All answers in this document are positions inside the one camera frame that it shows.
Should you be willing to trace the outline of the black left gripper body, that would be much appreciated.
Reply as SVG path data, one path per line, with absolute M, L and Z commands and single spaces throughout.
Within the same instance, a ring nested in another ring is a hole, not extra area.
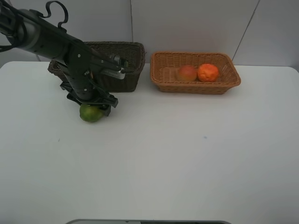
M 100 108 L 116 107 L 118 99 L 102 88 L 91 77 L 89 69 L 78 71 L 75 67 L 68 68 L 62 63 L 59 64 L 66 81 L 60 84 L 62 90 L 67 91 L 67 98 L 79 105 L 86 104 Z

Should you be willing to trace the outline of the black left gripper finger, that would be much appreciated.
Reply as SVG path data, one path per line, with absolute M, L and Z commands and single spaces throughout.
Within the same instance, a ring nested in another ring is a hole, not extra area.
M 104 116 L 108 117 L 111 112 L 111 105 L 100 105 L 99 109 L 103 112 Z

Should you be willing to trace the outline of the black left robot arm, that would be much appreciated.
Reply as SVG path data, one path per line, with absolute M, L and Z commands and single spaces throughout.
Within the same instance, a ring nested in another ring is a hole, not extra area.
M 59 2 L 64 11 L 64 20 L 54 26 L 46 21 L 51 17 L 50 5 L 46 3 L 47 16 L 36 10 L 18 10 L 6 1 L 0 2 L 0 32 L 10 45 L 1 46 L 2 52 L 13 48 L 22 49 L 45 58 L 56 60 L 66 77 L 60 85 L 68 91 L 67 98 L 79 105 L 94 106 L 108 116 L 118 99 L 111 95 L 97 79 L 106 75 L 124 79 L 127 63 L 120 57 L 107 56 L 92 49 L 83 41 L 67 34 L 62 27 L 68 21 L 68 11 Z

